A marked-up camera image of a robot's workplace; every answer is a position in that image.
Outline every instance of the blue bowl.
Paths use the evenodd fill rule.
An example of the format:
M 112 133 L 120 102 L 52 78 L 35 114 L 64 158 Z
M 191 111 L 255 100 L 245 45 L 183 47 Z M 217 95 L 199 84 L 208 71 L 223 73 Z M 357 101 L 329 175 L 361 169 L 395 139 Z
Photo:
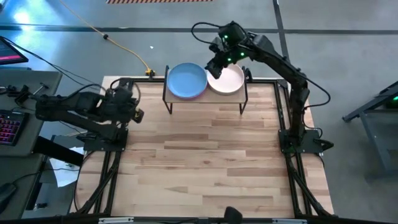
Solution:
M 207 87 L 205 69 L 194 63 L 182 63 L 167 75 L 167 88 L 177 97 L 190 99 L 199 96 Z

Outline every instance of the white bowl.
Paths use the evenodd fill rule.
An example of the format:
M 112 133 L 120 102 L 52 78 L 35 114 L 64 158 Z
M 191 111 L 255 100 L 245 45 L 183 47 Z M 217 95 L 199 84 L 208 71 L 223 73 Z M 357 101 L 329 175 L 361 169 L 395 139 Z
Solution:
M 244 72 L 239 65 L 231 64 L 221 71 L 219 79 L 206 71 L 210 88 L 220 95 L 232 95 L 244 84 Z

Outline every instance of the keyboard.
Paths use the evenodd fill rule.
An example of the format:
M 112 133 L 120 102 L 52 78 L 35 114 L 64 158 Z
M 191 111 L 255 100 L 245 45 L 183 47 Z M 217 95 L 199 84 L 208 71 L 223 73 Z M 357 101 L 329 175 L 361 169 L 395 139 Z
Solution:
M 0 110 L 0 145 L 15 146 L 29 114 Z

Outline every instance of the yellow cable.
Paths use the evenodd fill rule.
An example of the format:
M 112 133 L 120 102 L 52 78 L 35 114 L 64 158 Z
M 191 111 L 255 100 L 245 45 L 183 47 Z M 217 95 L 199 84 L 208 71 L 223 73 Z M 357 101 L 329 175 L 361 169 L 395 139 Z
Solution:
M 95 30 L 97 33 L 101 34 L 102 36 L 104 36 L 105 34 L 102 33 L 101 31 L 99 31 L 98 29 L 95 29 L 95 27 L 93 27 L 91 24 L 89 24 L 88 22 L 86 22 L 82 17 L 80 17 L 77 13 L 75 13 L 71 8 L 69 8 L 62 0 L 60 0 L 61 4 L 63 4 L 63 6 L 65 6 L 73 15 L 75 15 L 77 18 L 79 18 L 79 20 L 81 20 L 82 22 L 84 22 L 88 27 L 92 28 L 93 30 Z M 151 71 L 151 69 L 149 68 L 149 66 L 145 63 L 145 61 L 135 52 L 133 52 L 130 49 L 127 49 L 125 47 L 123 47 L 122 45 L 118 44 L 117 42 L 115 42 L 113 39 L 111 39 L 109 36 L 108 38 L 106 38 L 106 40 L 110 41 L 112 44 L 120 47 L 123 50 L 126 50 L 132 54 L 134 54 L 146 67 L 146 73 L 149 73 Z

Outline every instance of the concrete floor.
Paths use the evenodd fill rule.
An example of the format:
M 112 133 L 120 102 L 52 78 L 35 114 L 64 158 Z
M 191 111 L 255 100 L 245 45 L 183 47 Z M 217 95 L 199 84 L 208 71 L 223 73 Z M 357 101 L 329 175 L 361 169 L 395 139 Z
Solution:
M 166 65 L 173 67 L 182 62 L 204 65 L 212 56 L 207 46 L 197 42 L 187 29 L 157 32 L 159 28 L 190 28 L 199 21 L 225 24 L 234 20 L 245 28 L 262 29 L 280 54 L 288 51 L 296 67 L 331 93 L 331 103 L 312 109 L 312 114 L 315 124 L 323 128 L 323 138 L 335 143 L 335 147 L 325 153 L 326 176 L 335 213 L 346 218 L 398 222 L 398 181 L 366 182 L 364 176 L 379 168 L 376 151 L 359 120 L 350 124 L 341 120 L 342 116 L 397 81 L 398 1 L 279 0 L 285 30 L 281 29 L 280 23 L 277 25 L 276 0 L 113 5 L 105 4 L 105 0 L 65 2 L 94 26 L 152 28 L 147 32 L 108 34 L 141 55 L 159 73 L 164 72 Z M 57 0 L 10 0 L 0 13 L 0 21 L 0 26 L 38 24 L 67 29 L 84 25 Z M 34 29 L 0 30 L 0 35 L 98 83 L 105 75 L 140 75 L 145 70 L 133 55 L 105 42 L 94 32 Z M 305 34 L 317 30 L 324 32 Z M 339 30 L 361 30 L 362 34 L 330 35 Z M 215 34 L 199 36 L 211 40 Z M 21 66 L 51 70 L 44 62 L 27 56 L 30 62 Z M 239 64 L 248 66 L 254 76 L 278 77 L 266 65 L 248 60 Z M 69 94 L 78 87 L 63 77 L 58 94 Z M 314 86 L 310 89 L 311 103 L 326 99 Z M 45 123 L 42 135 L 49 137 L 72 132 L 74 130 L 59 123 Z

